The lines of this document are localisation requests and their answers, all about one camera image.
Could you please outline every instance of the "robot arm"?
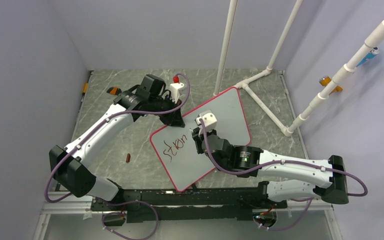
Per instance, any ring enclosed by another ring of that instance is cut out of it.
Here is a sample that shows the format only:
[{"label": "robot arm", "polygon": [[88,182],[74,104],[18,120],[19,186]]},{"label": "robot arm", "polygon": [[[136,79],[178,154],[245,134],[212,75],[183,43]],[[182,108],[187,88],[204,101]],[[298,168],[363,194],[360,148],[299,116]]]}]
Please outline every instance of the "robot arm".
[{"label": "robot arm", "polygon": [[[195,141],[198,154],[209,155],[201,121],[205,125],[211,155],[226,172],[240,178],[274,176],[290,179],[281,182],[260,182],[258,188],[263,200],[278,203],[291,198],[311,197],[321,198],[332,204],[347,204],[349,202],[346,177],[326,171],[326,168],[345,170],[344,162],[340,156],[333,155],[329,159],[309,160],[283,156],[253,146],[232,145],[228,140],[217,136],[215,130],[217,119],[211,111],[199,115],[196,119],[198,127],[192,131],[192,138]],[[285,164],[287,161],[304,164]],[[321,169],[305,164],[320,166]],[[245,174],[239,173],[260,165],[264,166]]]},{"label": "robot arm", "polygon": [[[169,111],[180,104],[179,97],[186,90],[186,85],[175,82],[170,84],[168,91],[165,88],[166,84],[161,78],[147,74],[140,85],[121,92],[106,113],[85,133],[64,148],[56,145],[50,150],[51,170],[66,155],[70,155],[58,168],[53,178],[76,197],[90,195],[111,203],[124,202],[124,190],[121,186],[109,179],[95,176],[88,168],[111,139],[139,117],[144,116],[140,113],[119,113]],[[162,114],[159,119],[165,125],[185,127],[180,109]]]}]

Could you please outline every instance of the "whiteboard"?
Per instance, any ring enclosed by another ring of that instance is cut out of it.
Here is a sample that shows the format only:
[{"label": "whiteboard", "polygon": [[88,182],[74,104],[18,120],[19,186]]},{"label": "whiteboard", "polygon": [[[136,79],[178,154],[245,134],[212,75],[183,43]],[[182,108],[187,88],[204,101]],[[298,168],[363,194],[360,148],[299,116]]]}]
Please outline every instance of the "whiteboard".
[{"label": "whiteboard", "polygon": [[211,110],[217,118],[217,135],[232,145],[248,145],[251,134],[238,89],[231,87],[183,115],[185,127],[164,126],[150,136],[150,142],[174,188],[182,192],[214,170],[205,154],[198,154],[192,139],[195,119]]}]

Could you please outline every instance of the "wall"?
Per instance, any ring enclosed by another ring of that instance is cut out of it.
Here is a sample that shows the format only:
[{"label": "wall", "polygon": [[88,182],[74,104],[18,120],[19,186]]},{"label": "wall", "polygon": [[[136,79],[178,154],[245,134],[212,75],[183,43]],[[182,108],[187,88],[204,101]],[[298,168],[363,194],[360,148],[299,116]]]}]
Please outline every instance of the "wall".
[{"label": "wall", "polygon": [[70,140],[87,78],[46,0],[0,0],[0,240],[33,237],[48,152]]},{"label": "wall", "polygon": [[[228,0],[51,0],[88,69],[218,68]],[[302,4],[274,65],[284,70],[320,0]],[[294,0],[239,0],[226,68],[265,68]]]},{"label": "wall", "polygon": [[[286,69],[293,107],[301,113],[384,19],[382,0],[326,1]],[[344,239],[384,239],[384,42],[381,53],[359,66],[301,126],[311,158],[340,155],[346,170],[368,186],[366,197],[335,206]],[[361,192],[348,180],[349,192]]]}]

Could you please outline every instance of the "marble-patterned surface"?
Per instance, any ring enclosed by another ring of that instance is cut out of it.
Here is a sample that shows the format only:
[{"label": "marble-patterned surface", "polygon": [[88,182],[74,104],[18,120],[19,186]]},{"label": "marble-patterned surface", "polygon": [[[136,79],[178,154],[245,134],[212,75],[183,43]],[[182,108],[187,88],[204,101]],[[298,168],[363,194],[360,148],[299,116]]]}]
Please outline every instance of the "marble-patterned surface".
[{"label": "marble-patterned surface", "polygon": [[[261,70],[226,69],[221,90],[225,90],[245,76],[253,76]],[[109,87],[122,90],[140,84],[146,74],[153,74],[171,81],[176,73],[185,73],[191,82],[189,101],[182,109],[186,113],[213,96],[217,69],[124,69],[96,70],[92,73],[79,122],[75,131],[77,138],[95,123],[112,104],[114,95],[106,93]],[[249,85],[262,101],[287,125],[292,123],[292,114],[285,91],[277,71],[254,81]],[[273,121],[260,109],[254,100],[240,90],[245,116],[252,136],[251,146],[260,147],[281,155],[303,158],[304,152],[298,135],[285,137]],[[156,116],[139,118],[134,124],[117,135],[98,155],[90,170],[109,178],[125,189],[167,189],[173,188],[157,154],[151,146],[150,134],[163,124]],[[126,163],[127,153],[131,154]],[[262,180],[276,180],[278,177],[239,178],[214,171],[201,179],[199,188],[255,187]]]}]

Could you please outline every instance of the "pvc pipe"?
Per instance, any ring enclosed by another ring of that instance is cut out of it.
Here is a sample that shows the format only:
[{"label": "pvc pipe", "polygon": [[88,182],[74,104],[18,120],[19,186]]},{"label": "pvc pipe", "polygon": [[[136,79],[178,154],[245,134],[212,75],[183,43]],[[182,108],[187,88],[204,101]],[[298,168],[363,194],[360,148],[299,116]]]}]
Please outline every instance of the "pvc pipe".
[{"label": "pvc pipe", "polygon": [[319,107],[327,98],[329,93],[338,85],[340,85],[346,78],[353,74],[356,65],[372,50],[377,47],[381,41],[384,40],[384,20],[373,30],[372,33],[364,41],[364,45],[352,56],[348,63],[344,64],[332,77],[332,81],[317,94],[317,96],[310,102],[308,107],[293,121],[285,132],[286,136],[290,136],[295,129],[301,126],[309,115]]},{"label": "pvc pipe", "polygon": [[231,38],[237,5],[238,0],[230,0],[229,12],[227,13],[226,28],[224,29],[223,45],[221,46],[220,62],[218,63],[217,78],[215,80],[215,89],[213,93],[214,96],[220,93],[220,85],[222,84],[223,71],[225,70],[226,55],[228,54],[229,41]]},{"label": "pvc pipe", "polygon": [[247,78],[247,79],[244,79],[238,83],[236,83],[234,85],[235,88],[237,89],[241,89],[241,88],[244,88],[244,86],[247,86],[249,83],[259,79],[259,78],[262,78],[264,76],[267,76],[270,74],[271,71],[267,70],[267,69],[264,69],[262,72],[250,77],[250,78]]},{"label": "pvc pipe", "polygon": [[251,96],[252,99],[260,106],[260,108],[273,120],[273,122],[280,128],[282,132],[286,130],[286,126],[276,117],[276,115],[260,100],[260,98],[251,90],[248,85],[244,85],[243,89]]},{"label": "pvc pipe", "polygon": [[292,22],[294,21],[295,16],[297,16],[298,9],[300,9],[302,3],[303,0],[296,0],[295,5],[293,6],[292,12],[290,13],[289,18],[287,19],[286,25],[283,29],[282,34],[280,35],[280,39],[277,42],[276,48],[274,49],[270,62],[267,65],[267,69],[270,71],[273,69],[273,64],[275,64],[276,58],[278,57],[281,47],[284,44],[286,36],[288,35],[289,29],[291,28]]}]

